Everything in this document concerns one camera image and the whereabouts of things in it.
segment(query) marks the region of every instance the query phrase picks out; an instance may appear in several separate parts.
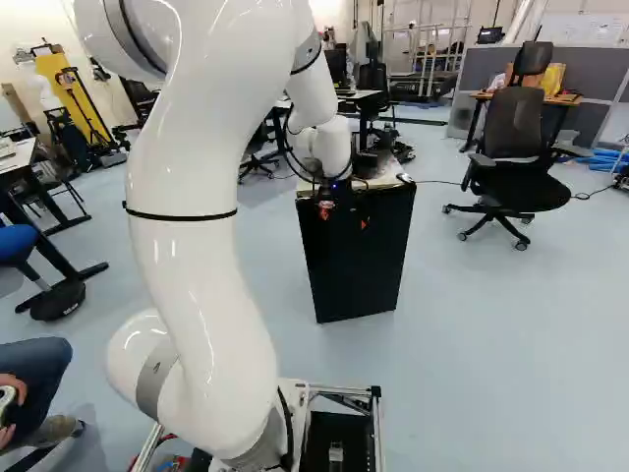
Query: white robotic arm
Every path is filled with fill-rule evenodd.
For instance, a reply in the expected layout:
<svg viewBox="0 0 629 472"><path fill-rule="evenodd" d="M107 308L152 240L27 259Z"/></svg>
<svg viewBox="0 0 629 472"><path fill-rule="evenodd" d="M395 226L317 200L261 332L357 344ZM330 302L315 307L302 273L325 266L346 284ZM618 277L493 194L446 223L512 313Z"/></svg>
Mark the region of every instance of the white robotic arm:
<svg viewBox="0 0 629 472"><path fill-rule="evenodd" d="M112 385L184 440L239 469L285 452L275 352L240 273L240 158L287 89L328 175L348 167L347 120L307 0L76 0L103 66L164 81L128 162L127 212L154 309L110 341Z"/></svg>

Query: grey partition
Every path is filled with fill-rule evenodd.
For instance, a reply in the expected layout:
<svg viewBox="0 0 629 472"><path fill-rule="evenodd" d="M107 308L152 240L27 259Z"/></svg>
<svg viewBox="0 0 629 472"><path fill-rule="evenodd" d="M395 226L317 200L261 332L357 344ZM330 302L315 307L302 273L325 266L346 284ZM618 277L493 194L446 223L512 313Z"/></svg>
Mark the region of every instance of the grey partition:
<svg viewBox="0 0 629 472"><path fill-rule="evenodd" d="M622 93L620 101L623 103L629 103L629 87L625 86L625 91Z"/></svg>
<svg viewBox="0 0 629 472"><path fill-rule="evenodd" d="M513 62L519 46L472 46L463 63L454 95L447 135L465 138L475 101L470 91L486 88L490 80ZM629 102L629 49L622 47L574 47L555 45L552 62L566 65L562 86L583 95L580 106L568 112L564 129L581 135L576 144L593 146L617 100Z"/></svg>

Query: jeans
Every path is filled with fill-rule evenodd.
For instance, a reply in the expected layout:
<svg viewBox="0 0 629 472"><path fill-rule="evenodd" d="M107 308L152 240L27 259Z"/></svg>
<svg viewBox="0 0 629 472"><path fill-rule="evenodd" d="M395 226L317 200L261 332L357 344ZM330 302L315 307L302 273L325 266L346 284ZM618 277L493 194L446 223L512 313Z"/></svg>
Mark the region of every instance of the jeans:
<svg viewBox="0 0 629 472"><path fill-rule="evenodd" d="M46 419L71 360L72 346L60 337L0 344L0 373L15 376L29 388L24 405L8 412L7 423L16 425L11 444L22 443Z"/></svg>

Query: wire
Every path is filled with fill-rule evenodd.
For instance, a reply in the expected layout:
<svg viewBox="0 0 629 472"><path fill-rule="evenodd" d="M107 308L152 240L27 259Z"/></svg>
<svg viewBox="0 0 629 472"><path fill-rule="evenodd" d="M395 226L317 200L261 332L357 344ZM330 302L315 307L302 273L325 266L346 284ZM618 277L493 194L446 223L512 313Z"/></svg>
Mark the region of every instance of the wire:
<svg viewBox="0 0 629 472"><path fill-rule="evenodd" d="M370 183L367 180L361 179L360 177L356 177L355 175L353 175L351 178L352 178L352 180L356 180L358 182L364 183L365 184L365 190L369 190L370 189Z"/></svg>
<svg viewBox="0 0 629 472"><path fill-rule="evenodd" d="M286 398L284 397L284 393L282 393L282 389L280 387L277 388L277 394L279 395L279 401L282 404L284 421L286 422L286 443L288 446L286 454L281 457L280 463L278 465L288 472L292 470L293 461L295 459L295 437L293 435L293 419L291 416L291 410L288 409L288 403L286 403Z"/></svg>
<svg viewBox="0 0 629 472"><path fill-rule="evenodd" d="M579 192L578 194L574 194L572 198L575 200L581 200L581 201L589 200L592 195L596 195L596 194L599 194L600 192L604 192L605 190L608 190L614 187L615 185L616 184L610 184L607 187L596 190L595 192L591 192L590 194L586 194L585 192Z"/></svg>
<svg viewBox="0 0 629 472"><path fill-rule="evenodd" d="M312 172L306 168L306 166L295 156L295 153L293 152L293 148L291 147L290 143L288 142L288 137L286 135L286 132L288 131L291 135L297 136L299 133L293 133L292 131L290 131L288 129L288 119L291 117L291 114L293 113L293 109L295 108L295 103L291 103L291 107L288 110L288 114L286 115L286 118L284 120L284 126L283 126L283 133L282 135L284 136L284 143L286 144L286 150L291 154L291 156L293 157L293 159L299 164L299 166L302 168L302 170L304 170L306 173L310 174L313 178L315 177ZM288 157L286 157L286 154L284 154L284 157L286 159L286 163L288 164L288 166L291 168L291 170L293 172L295 172L295 175L297 175L300 179L305 180L306 182L308 182L309 184L314 184L315 180L314 179L309 179L308 177L304 177L300 172L298 172L295 167L293 167L293 165L290 162L290 159ZM349 159L347 161L347 164L345 165L345 167L343 168L343 170L341 170L338 174L332 176L332 177L326 177L326 180L329 182L334 182L336 180L338 180L340 177L342 177L348 170L349 168L352 166L352 159Z"/></svg>
<svg viewBox="0 0 629 472"><path fill-rule="evenodd" d="M291 177L295 177L296 174L289 174L289 175L283 175L281 177L273 177L273 180L285 180L285 179L290 179Z"/></svg>
<svg viewBox="0 0 629 472"><path fill-rule="evenodd" d="M456 185L459 187L461 185L460 182L448 182L446 180L416 180L416 184L448 184L448 185Z"/></svg>

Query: whiteboard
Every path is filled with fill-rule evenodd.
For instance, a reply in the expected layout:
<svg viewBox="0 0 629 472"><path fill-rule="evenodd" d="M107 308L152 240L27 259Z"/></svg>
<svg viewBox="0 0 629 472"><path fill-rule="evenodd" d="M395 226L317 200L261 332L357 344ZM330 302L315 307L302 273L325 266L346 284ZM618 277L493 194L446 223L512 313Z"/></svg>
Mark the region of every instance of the whiteboard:
<svg viewBox="0 0 629 472"><path fill-rule="evenodd" d="M546 13L542 18L540 41L555 44L610 46L625 43L629 15L579 15Z"/></svg>
<svg viewBox="0 0 629 472"><path fill-rule="evenodd" d="M7 99L0 95L0 132L21 128L20 118L15 114Z"/></svg>

